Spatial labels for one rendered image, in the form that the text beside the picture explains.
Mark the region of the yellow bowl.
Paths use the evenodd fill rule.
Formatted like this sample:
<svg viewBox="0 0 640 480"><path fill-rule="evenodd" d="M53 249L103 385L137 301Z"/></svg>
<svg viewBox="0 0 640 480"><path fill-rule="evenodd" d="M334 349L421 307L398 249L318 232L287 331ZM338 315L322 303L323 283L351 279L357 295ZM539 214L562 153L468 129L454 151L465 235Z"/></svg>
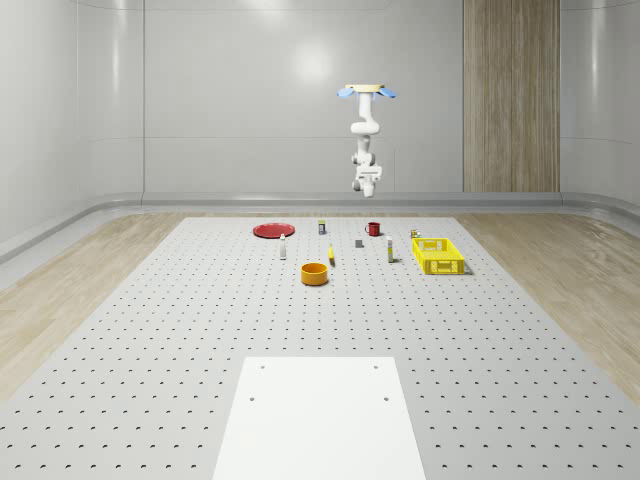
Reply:
<svg viewBox="0 0 640 480"><path fill-rule="evenodd" d="M324 285L328 281L328 267L322 263L306 263L301 266L301 282L309 286Z"/></svg>

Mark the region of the yellow basket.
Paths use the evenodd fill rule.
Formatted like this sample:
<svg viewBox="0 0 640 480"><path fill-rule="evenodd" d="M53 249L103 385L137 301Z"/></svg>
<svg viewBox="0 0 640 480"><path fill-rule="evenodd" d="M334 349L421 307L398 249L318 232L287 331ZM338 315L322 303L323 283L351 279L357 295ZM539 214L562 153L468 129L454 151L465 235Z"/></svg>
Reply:
<svg viewBox="0 0 640 480"><path fill-rule="evenodd" d="M464 273L464 257L447 238L413 238L412 253L425 274Z"/></svg>

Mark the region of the drone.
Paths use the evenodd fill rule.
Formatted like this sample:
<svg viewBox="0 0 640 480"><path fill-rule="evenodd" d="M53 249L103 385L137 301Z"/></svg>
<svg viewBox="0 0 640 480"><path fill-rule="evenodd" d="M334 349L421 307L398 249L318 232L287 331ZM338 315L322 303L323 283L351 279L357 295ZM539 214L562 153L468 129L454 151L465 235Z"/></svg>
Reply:
<svg viewBox="0 0 640 480"><path fill-rule="evenodd" d="M386 88L383 84L349 84L337 92L337 96L340 98L346 98L354 93L371 93L379 94L388 98L395 98L396 94Z"/></svg>

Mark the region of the white board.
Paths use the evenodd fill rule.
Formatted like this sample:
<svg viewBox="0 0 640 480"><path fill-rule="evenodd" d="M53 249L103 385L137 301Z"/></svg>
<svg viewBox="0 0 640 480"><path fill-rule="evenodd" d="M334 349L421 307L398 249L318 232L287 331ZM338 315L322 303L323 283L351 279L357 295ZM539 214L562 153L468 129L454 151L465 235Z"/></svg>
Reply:
<svg viewBox="0 0 640 480"><path fill-rule="evenodd" d="M213 480L425 480L394 359L246 358Z"/></svg>

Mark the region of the red plate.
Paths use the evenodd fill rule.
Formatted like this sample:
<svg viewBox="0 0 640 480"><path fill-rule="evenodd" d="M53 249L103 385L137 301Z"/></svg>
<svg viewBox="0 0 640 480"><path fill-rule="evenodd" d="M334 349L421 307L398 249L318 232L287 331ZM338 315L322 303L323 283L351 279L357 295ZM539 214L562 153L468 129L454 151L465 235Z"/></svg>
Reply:
<svg viewBox="0 0 640 480"><path fill-rule="evenodd" d="M253 228L255 236L266 239L279 239L281 236L288 237L295 233L295 227L287 223L264 223Z"/></svg>

